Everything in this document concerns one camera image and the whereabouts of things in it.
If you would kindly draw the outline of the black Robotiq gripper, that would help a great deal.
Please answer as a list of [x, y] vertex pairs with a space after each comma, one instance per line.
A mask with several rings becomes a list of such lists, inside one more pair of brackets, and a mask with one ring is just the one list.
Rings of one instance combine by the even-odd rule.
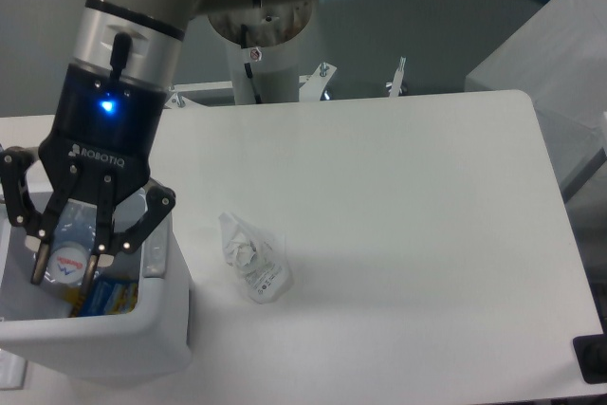
[[[9, 221], [39, 241], [30, 279], [33, 285], [45, 278], [54, 232], [69, 197], [97, 205], [95, 240], [80, 285], [81, 301], [92, 289], [101, 256], [134, 253], [175, 207], [172, 189], [148, 181], [149, 155], [165, 101], [162, 90], [114, 81], [107, 74], [71, 64], [39, 156], [37, 148], [9, 147], [1, 152]], [[28, 169], [39, 158], [53, 188], [43, 212], [36, 210], [27, 182]], [[114, 231], [115, 208], [142, 187], [146, 212], [127, 230]]]

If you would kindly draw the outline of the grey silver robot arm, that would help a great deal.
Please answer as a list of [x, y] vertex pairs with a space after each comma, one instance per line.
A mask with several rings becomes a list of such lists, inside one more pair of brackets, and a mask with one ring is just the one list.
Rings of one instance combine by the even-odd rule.
[[48, 136], [1, 154], [9, 221], [37, 248], [34, 285], [46, 276], [69, 203], [95, 211], [82, 295], [103, 255], [134, 253], [174, 208], [174, 192], [151, 177], [149, 155], [190, 21], [299, 1], [86, 0]]

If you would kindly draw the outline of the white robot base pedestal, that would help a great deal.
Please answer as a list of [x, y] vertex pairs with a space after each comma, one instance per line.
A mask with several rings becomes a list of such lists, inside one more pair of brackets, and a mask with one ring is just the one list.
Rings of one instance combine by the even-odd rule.
[[216, 12], [208, 16], [213, 30], [224, 40], [230, 79], [246, 72], [299, 73], [299, 44], [317, 8], [316, 0], [303, 0], [254, 9]]

